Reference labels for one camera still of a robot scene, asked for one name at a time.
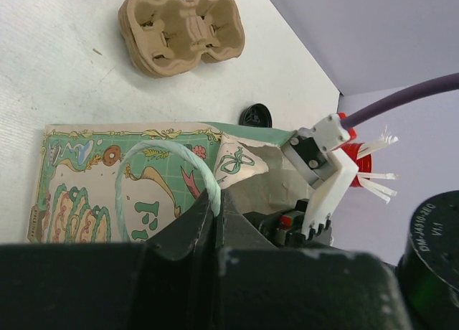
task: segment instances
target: gray wall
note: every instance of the gray wall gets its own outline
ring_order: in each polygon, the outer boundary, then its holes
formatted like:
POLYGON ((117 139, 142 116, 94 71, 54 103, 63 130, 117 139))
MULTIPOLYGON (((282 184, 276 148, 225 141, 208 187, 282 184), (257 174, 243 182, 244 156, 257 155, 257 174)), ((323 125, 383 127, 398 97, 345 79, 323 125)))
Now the gray wall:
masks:
MULTIPOLYGON (((397 89, 343 97, 339 111, 353 113, 397 89)), ((399 142, 373 156, 374 172, 394 172, 382 184, 398 191, 386 204, 361 188, 348 190, 333 216, 334 245, 364 250, 395 264, 403 253, 410 217, 427 198, 459 189, 459 92, 418 100, 356 128, 357 141, 376 139, 385 126, 399 142)))
POLYGON ((271 1, 344 95, 458 71, 459 0, 271 1))

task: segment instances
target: white table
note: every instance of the white table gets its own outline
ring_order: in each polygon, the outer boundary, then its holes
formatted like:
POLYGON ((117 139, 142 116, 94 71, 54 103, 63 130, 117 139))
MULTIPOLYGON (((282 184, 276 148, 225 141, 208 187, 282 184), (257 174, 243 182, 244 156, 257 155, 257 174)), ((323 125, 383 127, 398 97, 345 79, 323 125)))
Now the white table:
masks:
POLYGON ((26 232, 47 124, 237 123, 264 103, 275 127, 295 129, 336 112, 338 90, 269 0, 236 0, 240 58, 163 80, 133 68, 118 30, 123 1, 2 0, 0 242, 26 232))

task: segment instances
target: screw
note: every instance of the screw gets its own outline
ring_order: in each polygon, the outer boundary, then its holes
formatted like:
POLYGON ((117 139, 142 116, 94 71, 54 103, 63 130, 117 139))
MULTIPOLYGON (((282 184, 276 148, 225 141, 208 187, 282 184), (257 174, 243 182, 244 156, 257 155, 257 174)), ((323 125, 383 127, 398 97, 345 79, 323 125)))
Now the screw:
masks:
POLYGON ((317 169, 317 168, 318 168, 318 162, 317 162, 316 160, 314 160, 314 159, 313 159, 313 160, 310 160, 310 161, 308 162, 308 165, 309 165, 309 167, 311 167, 312 169, 317 169))
POLYGON ((298 140, 298 138, 291 138, 290 139, 290 145, 292 146, 296 146, 300 143, 300 140, 298 140))

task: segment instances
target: black cylinder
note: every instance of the black cylinder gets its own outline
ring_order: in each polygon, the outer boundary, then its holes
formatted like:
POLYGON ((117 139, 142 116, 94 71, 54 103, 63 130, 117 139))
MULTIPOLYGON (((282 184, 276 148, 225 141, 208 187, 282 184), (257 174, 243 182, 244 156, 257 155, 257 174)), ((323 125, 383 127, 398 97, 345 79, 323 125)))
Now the black cylinder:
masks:
POLYGON ((459 329, 459 191, 416 209, 397 275, 409 308, 427 329, 459 329))

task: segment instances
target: black lid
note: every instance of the black lid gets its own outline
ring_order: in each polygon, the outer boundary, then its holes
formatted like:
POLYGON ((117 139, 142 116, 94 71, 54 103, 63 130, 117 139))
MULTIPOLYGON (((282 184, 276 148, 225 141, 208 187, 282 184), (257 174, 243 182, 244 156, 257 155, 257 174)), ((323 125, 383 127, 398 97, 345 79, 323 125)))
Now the black lid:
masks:
POLYGON ((258 103, 249 106, 241 113, 239 124, 248 127, 272 128, 273 119, 268 108, 258 103))

